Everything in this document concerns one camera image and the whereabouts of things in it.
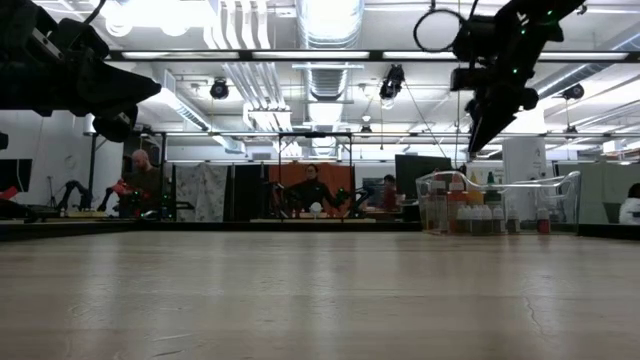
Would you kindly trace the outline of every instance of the computer screen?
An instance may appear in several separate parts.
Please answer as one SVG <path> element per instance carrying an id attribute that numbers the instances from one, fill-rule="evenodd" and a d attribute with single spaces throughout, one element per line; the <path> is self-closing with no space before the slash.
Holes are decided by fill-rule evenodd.
<path id="1" fill-rule="evenodd" d="M 396 190 L 407 200 L 418 198 L 416 179 L 434 170 L 451 170 L 451 159 L 443 157 L 396 155 Z"/>
<path id="2" fill-rule="evenodd" d="M 29 191 L 32 164 L 32 159 L 0 159 L 0 192 L 12 186 L 19 192 Z"/>

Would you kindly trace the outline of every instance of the ceiling duct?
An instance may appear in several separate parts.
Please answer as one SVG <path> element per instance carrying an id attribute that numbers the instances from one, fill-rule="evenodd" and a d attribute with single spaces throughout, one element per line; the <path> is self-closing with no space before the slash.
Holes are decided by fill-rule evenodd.
<path id="1" fill-rule="evenodd" d="M 300 46 L 304 49 L 336 50 L 357 46 L 364 14 L 364 0 L 297 0 Z M 349 70 L 309 68 L 305 74 L 309 100 L 340 100 L 347 87 Z M 309 104 L 309 117 L 316 123 L 340 121 L 343 104 Z M 312 141 L 318 155 L 331 153 L 326 140 Z"/>
<path id="2" fill-rule="evenodd" d="M 607 41 L 599 50 L 639 51 L 640 23 Z M 558 94 L 573 85 L 611 67 L 613 64 L 592 63 L 581 66 L 567 66 L 548 78 L 538 82 L 534 88 L 538 90 L 540 100 Z"/>

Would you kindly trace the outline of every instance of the white pillar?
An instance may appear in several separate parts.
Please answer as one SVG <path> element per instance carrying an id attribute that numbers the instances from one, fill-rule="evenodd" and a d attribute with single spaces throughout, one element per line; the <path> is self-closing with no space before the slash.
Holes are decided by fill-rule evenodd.
<path id="1" fill-rule="evenodd" d="M 502 143 L 504 172 L 507 184 L 549 177 L 544 138 L 511 138 Z M 521 220 L 535 220 L 536 191 L 510 190 L 509 205 L 514 204 Z"/>

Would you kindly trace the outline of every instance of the table surface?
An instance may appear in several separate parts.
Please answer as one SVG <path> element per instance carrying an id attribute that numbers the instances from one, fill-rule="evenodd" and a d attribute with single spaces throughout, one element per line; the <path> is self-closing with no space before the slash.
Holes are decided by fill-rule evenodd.
<path id="1" fill-rule="evenodd" d="M 130 232 L 0 243 L 0 359 L 637 359 L 640 243 Z"/>

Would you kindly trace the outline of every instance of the white bottle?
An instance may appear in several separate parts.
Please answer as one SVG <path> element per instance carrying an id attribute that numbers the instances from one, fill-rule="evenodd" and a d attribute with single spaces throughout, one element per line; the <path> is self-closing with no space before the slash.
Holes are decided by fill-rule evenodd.
<path id="1" fill-rule="evenodd" d="M 502 207 L 497 206 L 493 209 L 493 233 L 504 234 L 505 230 L 504 211 L 502 211 Z"/>
<path id="2" fill-rule="evenodd" d="M 471 233 L 475 236 L 484 234 L 482 208 L 479 205 L 476 205 L 473 210 L 471 210 Z"/>
<path id="3" fill-rule="evenodd" d="M 520 216 L 513 204 L 509 206 L 509 213 L 507 214 L 507 232 L 509 234 L 520 233 Z"/>
<path id="4" fill-rule="evenodd" d="M 482 232 L 485 235 L 493 232 L 493 213 L 488 205 L 482 206 Z"/>
<path id="5" fill-rule="evenodd" d="M 456 231 L 460 234 L 466 234 L 471 230 L 471 221 L 468 206 L 460 206 L 456 216 Z"/>

